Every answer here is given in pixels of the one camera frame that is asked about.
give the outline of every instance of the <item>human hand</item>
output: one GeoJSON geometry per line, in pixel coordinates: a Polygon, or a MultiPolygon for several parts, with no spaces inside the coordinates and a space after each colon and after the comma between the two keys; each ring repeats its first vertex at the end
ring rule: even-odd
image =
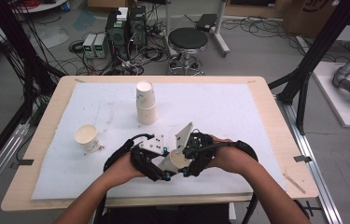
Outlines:
{"type": "MultiPolygon", "coordinates": [[[[219,139],[213,135],[212,137],[214,143],[232,142],[230,139],[219,139]]],[[[217,167],[229,173],[244,175],[247,168],[254,163],[257,162],[236,147],[219,147],[207,168],[217,167]]]]}
{"type": "Polygon", "coordinates": [[[125,184],[135,177],[144,176],[131,164],[131,153],[128,152],[113,163],[102,175],[108,188],[125,184]]]}

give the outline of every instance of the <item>electronic device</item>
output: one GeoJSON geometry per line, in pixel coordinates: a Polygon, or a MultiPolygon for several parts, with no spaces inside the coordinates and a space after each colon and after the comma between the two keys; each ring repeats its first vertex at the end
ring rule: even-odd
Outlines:
{"type": "Polygon", "coordinates": [[[95,38],[95,42],[93,43],[95,47],[95,54],[97,58],[105,58],[108,53],[108,41],[107,35],[98,34],[95,38]]]}
{"type": "Polygon", "coordinates": [[[84,57],[96,58],[95,48],[93,47],[95,38],[96,38],[96,35],[88,35],[84,43],[82,44],[82,48],[84,48],[84,57]]]}
{"type": "Polygon", "coordinates": [[[128,50],[131,50],[131,46],[128,46],[130,39],[129,23],[127,21],[118,21],[117,14],[118,10],[115,8],[108,15],[105,26],[110,53],[114,59],[119,57],[124,61],[129,61],[128,50]]]}
{"type": "Polygon", "coordinates": [[[274,7],[276,0],[231,0],[232,5],[274,7]]]}
{"type": "Polygon", "coordinates": [[[198,30],[209,32],[210,28],[215,24],[217,14],[203,14],[197,22],[198,30]]]}
{"type": "Polygon", "coordinates": [[[146,7],[132,7],[129,13],[133,44],[138,48],[147,46],[146,7]]]}

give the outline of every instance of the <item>paper cup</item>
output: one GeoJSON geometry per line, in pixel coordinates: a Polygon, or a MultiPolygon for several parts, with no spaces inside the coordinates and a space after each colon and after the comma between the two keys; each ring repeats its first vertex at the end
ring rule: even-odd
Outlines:
{"type": "Polygon", "coordinates": [[[148,109],[137,107],[137,119],[140,123],[152,124],[157,120],[157,117],[157,108],[155,105],[148,109]]]}
{"type": "Polygon", "coordinates": [[[87,152],[97,151],[99,146],[99,141],[97,138],[98,131],[95,126],[91,124],[86,124],[81,126],[75,133],[75,140],[82,146],[87,152]]]}
{"type": "Polygon", "coordinates": [[[162,171],[171,171],[177,174],[179,169],[189,166],[190,163],[191,161],[187,160],[181,151],[173,150],[158,164],[158,167],[162,171]]]}
{"type": "Polygon", "coordinates": [[[140,81],[136,86],[136,105],[148,109],[155,105],[155,94],[151,82],[140,81]]]}

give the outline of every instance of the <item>forearm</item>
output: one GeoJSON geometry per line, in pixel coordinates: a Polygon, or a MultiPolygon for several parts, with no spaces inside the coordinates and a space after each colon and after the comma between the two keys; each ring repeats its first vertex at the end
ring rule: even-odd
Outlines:
{"type": "Polygon", "coordinates": [[[251,162],[243,176],[256,192],[271,223],[309,223],[308,218],[269,175],[264,167],[251,162]]]}
{"type": "Polygon", "coordinates": [[[88,223],[99,202],[110,188],[101,177],[96,179],[54,223],[88,223]]]}

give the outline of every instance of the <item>cardboard box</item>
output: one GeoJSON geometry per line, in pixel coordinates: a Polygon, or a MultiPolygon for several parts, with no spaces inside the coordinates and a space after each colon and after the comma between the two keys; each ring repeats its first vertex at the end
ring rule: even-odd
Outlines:
{"type": "Polygon", "coordinates": [[[287,35],[317,37],[337,7],[334,0],[294,0],[283,18],[282,27],[287,35]]]}

